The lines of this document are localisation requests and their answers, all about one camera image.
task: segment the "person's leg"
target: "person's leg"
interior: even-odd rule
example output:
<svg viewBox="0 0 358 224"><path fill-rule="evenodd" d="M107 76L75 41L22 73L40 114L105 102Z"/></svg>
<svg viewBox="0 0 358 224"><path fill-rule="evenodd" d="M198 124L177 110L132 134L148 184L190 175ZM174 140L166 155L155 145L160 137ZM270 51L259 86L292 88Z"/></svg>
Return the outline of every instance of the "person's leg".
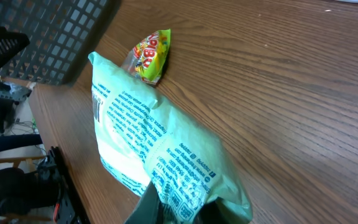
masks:
<svg viewBox="0 0 358 224"><path fill-rule="evenodd" d="M39 134L0 136L0 152L18 147L42 144Z"/></svg>

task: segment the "brown tabletop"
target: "brown tabletop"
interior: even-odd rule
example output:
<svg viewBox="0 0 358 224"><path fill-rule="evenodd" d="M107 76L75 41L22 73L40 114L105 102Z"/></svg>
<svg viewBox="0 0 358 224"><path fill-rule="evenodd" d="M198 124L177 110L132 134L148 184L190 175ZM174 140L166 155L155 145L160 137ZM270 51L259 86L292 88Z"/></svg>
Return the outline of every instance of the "brown tabletop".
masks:
<svg viewBox="0 0 358 224"><path fill-rule="evenodd" d="M358 5L310 0L123 0L96 51L120 65L172 29L158 89L218 133L254 223L358 223ZM99 160L91 65L30 105L60 146L93 223L122 223L138 197Z"/></svg>

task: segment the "light blue plastic bag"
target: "light blue plastic bag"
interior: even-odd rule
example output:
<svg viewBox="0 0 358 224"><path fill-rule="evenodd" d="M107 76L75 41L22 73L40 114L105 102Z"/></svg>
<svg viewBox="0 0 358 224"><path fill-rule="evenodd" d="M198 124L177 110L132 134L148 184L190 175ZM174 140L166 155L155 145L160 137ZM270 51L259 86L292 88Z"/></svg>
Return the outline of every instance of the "light blue plastic bag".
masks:
<svg viewBox="0 0 358 224"><path fill-rule="evenodd" d="M99 153L118 181L141 196L151 180L164 204L164 223L192 223L213 201L229 223L252 219L217 135L98 53L89 60Z"/></svg>

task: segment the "snack packet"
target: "snack packet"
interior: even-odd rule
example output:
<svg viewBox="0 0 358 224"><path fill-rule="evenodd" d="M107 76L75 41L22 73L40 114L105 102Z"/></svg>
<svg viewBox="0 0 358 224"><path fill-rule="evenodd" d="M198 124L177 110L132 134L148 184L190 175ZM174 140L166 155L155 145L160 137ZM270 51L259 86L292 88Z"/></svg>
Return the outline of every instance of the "snack packet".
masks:
<svg viewBox="0 0 358 224"><path fill-rule="evenodd" d="M193 223L211 202L228 223L249 222L250 201L218 136L98 53L88 58L103 166L139 196L151 181L164 224Z"/></svg>
<svg viewBox="0 0 358 224"><path fill-rule="evenodd" d="M121 68L145 83L156 85L162 75L170 42L170 29L154 32L128 53Z"/></svg>

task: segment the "candy wrapper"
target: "candy wrapper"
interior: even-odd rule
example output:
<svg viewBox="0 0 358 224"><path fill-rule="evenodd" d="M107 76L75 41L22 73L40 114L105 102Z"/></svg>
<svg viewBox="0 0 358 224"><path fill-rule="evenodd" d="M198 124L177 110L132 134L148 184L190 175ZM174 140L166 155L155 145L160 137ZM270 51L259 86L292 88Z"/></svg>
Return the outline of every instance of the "candy wrapper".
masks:
<svg viewBox="0 0 358 224"><path fill-rule="evenodd" d="M158 30L137 44L121 68L150 85L161 78L171 42L171 30Z"/></svg>

